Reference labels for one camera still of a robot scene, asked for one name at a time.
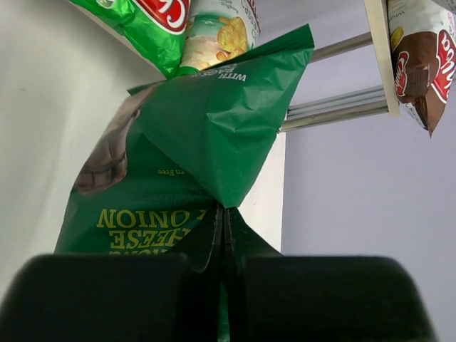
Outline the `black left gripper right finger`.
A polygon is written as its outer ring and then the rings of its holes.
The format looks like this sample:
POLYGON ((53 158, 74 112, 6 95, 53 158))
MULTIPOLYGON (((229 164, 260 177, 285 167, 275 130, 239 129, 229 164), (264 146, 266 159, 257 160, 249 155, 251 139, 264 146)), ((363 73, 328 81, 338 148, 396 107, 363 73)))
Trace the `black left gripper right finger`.
POLYGON ((436 341, 415 282, 382 256, 284 256, 224 211, 232 341, 436 341))

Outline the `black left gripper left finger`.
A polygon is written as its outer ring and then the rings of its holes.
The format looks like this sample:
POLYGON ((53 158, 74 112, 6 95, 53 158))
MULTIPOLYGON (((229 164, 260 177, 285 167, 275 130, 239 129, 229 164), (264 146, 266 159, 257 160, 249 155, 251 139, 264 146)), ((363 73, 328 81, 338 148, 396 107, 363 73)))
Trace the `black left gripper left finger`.
POLYGON ((216 341, 223 213, 163 254, 29 259, 1 303, 1 339, 216 341))

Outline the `green Real hand cooked bag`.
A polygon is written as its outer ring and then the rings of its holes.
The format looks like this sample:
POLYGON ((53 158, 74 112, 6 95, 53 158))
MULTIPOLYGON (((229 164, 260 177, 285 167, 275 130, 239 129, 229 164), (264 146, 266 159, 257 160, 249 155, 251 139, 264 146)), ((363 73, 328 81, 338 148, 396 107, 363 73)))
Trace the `green Real hand cooked bag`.
POLYGON ((161 254, 238 207, 314 51, 309 25, 206 70, 139 86, 71 190, 56 252, 161 254))

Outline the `green Chuba cassava chips bag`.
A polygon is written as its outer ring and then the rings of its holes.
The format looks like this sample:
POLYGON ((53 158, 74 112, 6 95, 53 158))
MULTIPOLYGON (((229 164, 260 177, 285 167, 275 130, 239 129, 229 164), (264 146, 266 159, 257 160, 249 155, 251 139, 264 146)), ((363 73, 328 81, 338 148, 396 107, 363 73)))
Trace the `green Chuba cassava chips bag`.
POLYGON ((164 77, 176 74, 185 45, 190 0, 75 0, 73 4, 125 37, 164 77))

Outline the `brown Chuba bag text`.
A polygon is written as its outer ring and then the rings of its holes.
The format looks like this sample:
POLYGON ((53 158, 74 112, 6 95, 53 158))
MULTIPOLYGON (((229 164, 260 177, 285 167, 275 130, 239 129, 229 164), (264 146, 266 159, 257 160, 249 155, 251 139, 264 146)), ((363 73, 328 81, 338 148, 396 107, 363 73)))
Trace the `brown Chuba bag text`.
POLYGON ((434 1, 387 2, 398 101, 430 135, 455 75, 455 15, 434 1))

